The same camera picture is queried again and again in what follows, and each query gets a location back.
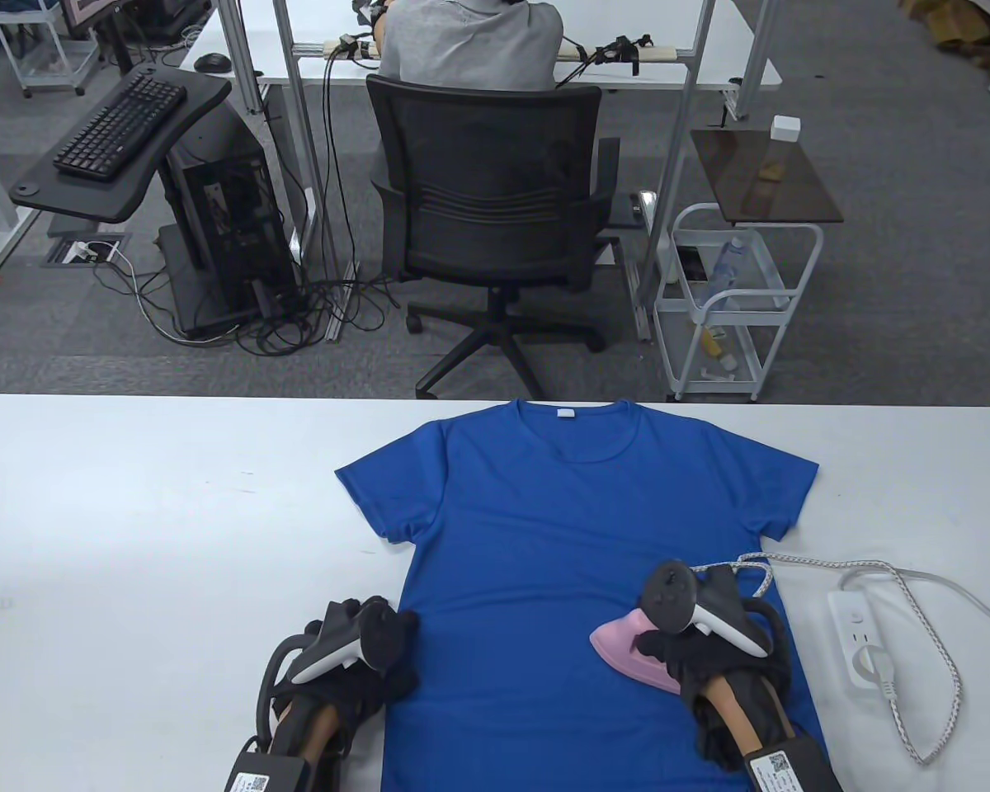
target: gray carpet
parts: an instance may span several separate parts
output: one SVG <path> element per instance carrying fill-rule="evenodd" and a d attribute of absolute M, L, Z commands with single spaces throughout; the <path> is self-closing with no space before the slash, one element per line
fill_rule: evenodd
<path fill-rule="evenodd" d="M 757 0 L 742 0 L 754 20 Z M 990 96 L 966 61 L 936 52 L 924 27 L 892 0 L 785 0 L 774 60 L 785 86 L 765 95 L 749 127 L 774 112 L 804 120 L 804 141 L 846 223 L 830 229 L 763 400 L 779 403 L 990 404 Z M 113 82 L 107 69 L 89 95 Z M 366 180 L 377 130 L 362 90 L 334 90 L 348 208 L 362 260 L 380 256 L 380 211 Z M 653 187 L 675 96 L 606 97 L 603 135 L 623 139 L 623 189 Z M 0 170 L 53 143 L 88 99 L 36 93 L 24 101 L 0 68 Z M 318 94 L 315 96 L 318 106 Z M 714 97 L 695 125 L 714 124 Z M 258 128 L 264 139 L 264 130 Z M 681 204 L 709 200 L 687 163 Z M 159 192 L 129 222 L 139 271 L 160 267 L 151 244 L 170 221 Z M 42 219 L 23 252 L 45 248 Z M 343 234 L 339 243 L 344 246 Z M 776 252 L 798 271 L 801 250 Z M 637 252 L 639 240 L 629 245 Z M 130 298 L 103 290 L 88 271 L 51 271 L 24 257 L 0 286 L 0 391 L 245 396 L 411 397 L 413 382 L 462 332 L 431 323 L 409 336 L 402 313 L 377 332 L 347 328 L 337 346 L 257 359 L 236 347 L 186 350 L 155 335 Z M 419 298 L 479 304 L 478 291 L 430 282 L 394 287 Z M 584 347 L 529 347 L 551 394 L 564 399 L 662 400 L 656 348 L 632 337 L 619 274 L 603 272 L 586 295 L 544 291 L 522 306 L 588 314 L 607 332 L 600 355 Z M 364 306 L 362 322 L 380 319 Z M 509 363 L 478 355 L 437 389 L 447 398 L 524 396 Z"/>

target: sticker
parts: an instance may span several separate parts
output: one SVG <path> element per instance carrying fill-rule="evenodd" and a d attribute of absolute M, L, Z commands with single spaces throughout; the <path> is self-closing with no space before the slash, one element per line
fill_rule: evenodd
<path fill-rule="evenodd" d="M 804 786 L 796 777 L 796 770 L 792 769 L 792 762 L 785 751 L 775 751 L 749 763 L 759 792 L 804 792 Z"/>
<path fill-rule="evenodd" d="M 264 792 L 271 780 L 269 775 L 257 775 L 257 773 L 238 773 L 231 789 L 228 792 Z"/>

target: white table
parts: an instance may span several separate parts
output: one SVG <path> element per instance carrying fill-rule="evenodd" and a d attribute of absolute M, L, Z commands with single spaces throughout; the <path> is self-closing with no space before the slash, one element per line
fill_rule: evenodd
<path fill-rule="evenodd" d="M 412 548 L 374 536 L 333 469 L 483 407 L 0 396 L 0 792 L 220 789 L 277 642 L 330 599 L 401 592 Z M 822 464 L 771 547 L 948 574 L 990 603 L 990 410 L 654 407 Z M 848 690 L 824 602 L 835 574 L 777 577 L 846 792 L 990 789 L 990 622 L 915 586 L 966 689 L 955 740 L 921 770 L 883 701 Z M 949 680 L 892 586 L 869 591 L 924 749 Z M 378 789 L 380 727 L 345 789 Z"/>

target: office chair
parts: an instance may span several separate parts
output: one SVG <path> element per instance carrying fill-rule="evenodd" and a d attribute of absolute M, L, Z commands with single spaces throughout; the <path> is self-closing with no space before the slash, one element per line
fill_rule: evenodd
<path fill-rule="evenodd" d="M 619 139 L 602 139 L 590 192 L 601 89 L 470 91 L 377 75 L 366 83 L 382 139 L 371 181 L 384 211 L 383 271 L 488 290 L 483 312 L 409 303 L 411 333 L 422 331 L 422 317 L 472 329 L 418 381 L 416 397 L 436 398 L 432 385 L 492 344 L 531 397 L 545 399 L 515 336 L 582 341 L 590 351 L 604 350 L 605 339 L 590 325 L 507 306 L 528 286 L 590 287 L 620 165 Z"/>

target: gray shirt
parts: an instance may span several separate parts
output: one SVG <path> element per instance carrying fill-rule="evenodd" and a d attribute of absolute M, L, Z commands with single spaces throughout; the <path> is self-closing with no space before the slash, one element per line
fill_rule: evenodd
<path fill-rule="evenodd" d="M 562 33 L 548 3 L 396 0 L 385 14 L 379 74 L 424 86 L 547 91 Z"/>

